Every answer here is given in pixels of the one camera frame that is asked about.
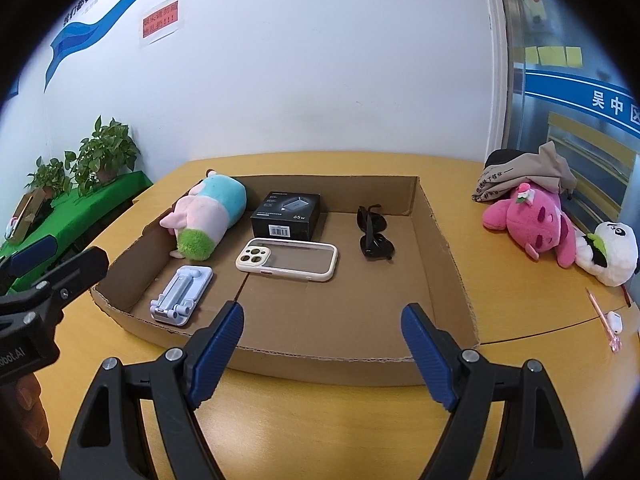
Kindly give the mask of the person's left hand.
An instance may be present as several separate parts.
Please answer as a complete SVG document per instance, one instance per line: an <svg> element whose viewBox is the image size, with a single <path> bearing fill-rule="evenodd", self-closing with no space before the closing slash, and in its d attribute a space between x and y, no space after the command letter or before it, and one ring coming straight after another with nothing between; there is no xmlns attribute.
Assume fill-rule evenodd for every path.
<svg viewBox="0 0 640 480"><path fill-rule="evenodd" d="M41 393L41 385L35 374L28 374L1 387L2 399L9 403L14 419L36 448L44 448L50 436Z"/></svg>

